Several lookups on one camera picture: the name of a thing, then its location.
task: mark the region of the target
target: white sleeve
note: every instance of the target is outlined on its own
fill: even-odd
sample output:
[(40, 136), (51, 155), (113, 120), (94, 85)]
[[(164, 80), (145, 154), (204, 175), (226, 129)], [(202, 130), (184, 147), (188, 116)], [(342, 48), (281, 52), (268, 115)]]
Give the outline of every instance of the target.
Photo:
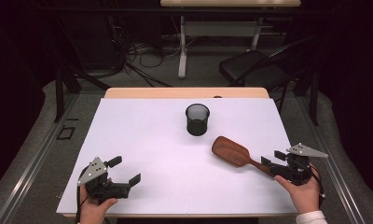
[(309, 212), (297, 216), (297, 224), (326, 224), (322, 211)]

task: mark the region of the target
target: dark background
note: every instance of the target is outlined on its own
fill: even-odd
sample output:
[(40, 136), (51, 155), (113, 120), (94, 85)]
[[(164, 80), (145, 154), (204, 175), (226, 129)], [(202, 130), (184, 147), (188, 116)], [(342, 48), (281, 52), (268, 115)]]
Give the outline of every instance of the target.
[[(78, 3), (59, 0), (45, 4), (70, 2)], [(159, 0), (119, 3), (125, 7), (159, 7)], [(61, 63), (84, 69), (119, 66), (119, 50), (111, 43), (105, 17), (62, 17), (65, 32), (59, 21), (37, 17), (31, 6), (32, 1), (27, 0), (0, 1), (0, 179), (35, 123), (45, 100), (42, 87), (54, 80)], [(373, 189), (373, 1), (305, 0), (303, 6), (337, 12), (325, 22), (294, 20), (285, 41), (310, 34), (322, 38), (319, 89), (333, 102), (346, 153)], [(166, 18), (125, 21), (132, 38), (154, 47), (160, 47), (161, 33), (172, 31)], [(144, 26), (146, 29), (135, 29)], [(76, 27), (83, 27), (82, 31), (73, 32)], [(92, 32), (97, 30), (101, 35)], [(81, 48), (91, 43), (93, 48)]]

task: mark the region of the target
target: chair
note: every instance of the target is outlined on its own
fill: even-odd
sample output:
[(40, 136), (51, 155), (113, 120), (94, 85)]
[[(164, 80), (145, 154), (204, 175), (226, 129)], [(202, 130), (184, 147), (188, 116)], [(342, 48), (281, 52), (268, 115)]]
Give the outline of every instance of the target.
[(280, 100), (278, 110), (281, 113), (288, 84), (308, 71), (306, 53), (316, 41), (317, 36), (309, 36), (282, 46), (269, 56), (251, 50), (221, 62), (219, 72), (229, 86), (263, 87), (267, 91), (283, 87), (282, 97), (276, 100)]

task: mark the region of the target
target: wooden paddle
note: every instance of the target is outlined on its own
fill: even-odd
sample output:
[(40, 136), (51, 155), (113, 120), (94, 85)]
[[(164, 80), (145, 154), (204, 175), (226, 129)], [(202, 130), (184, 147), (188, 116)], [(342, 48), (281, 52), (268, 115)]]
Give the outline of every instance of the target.
[(220, 157), (222, 160), (236, 167), (242, 167), (246, 164), (252, 164), (263, 173), (273, 176), (273, 174), (270, 173), (268, 166), (265, 166), (251, 159), (250, 153), (247, 148), (233, 142), (232, 140), (224, 136), (219, 136), (215, 139), (212, 147), (212, 152)]

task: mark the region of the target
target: human hand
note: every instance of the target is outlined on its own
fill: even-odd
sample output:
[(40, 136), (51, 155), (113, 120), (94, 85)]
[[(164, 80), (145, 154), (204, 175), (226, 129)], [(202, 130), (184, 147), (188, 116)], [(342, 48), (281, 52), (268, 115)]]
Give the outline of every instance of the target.
[(99, 204), (98, 200), (89, 196), (85, 185), (80, 186), (80, 200), (82, 203), (80, 224), (102, 224), (107, 210), (117, 203), (116, 198), (111, 198)]
[(289, 192), (292, 203), (300, 214), (320, 210), (320, 186), (315, 178), (311, 177), (306, 184), (300, 186), (295, 186), (280, 175), (274, 176), (274, 179)]

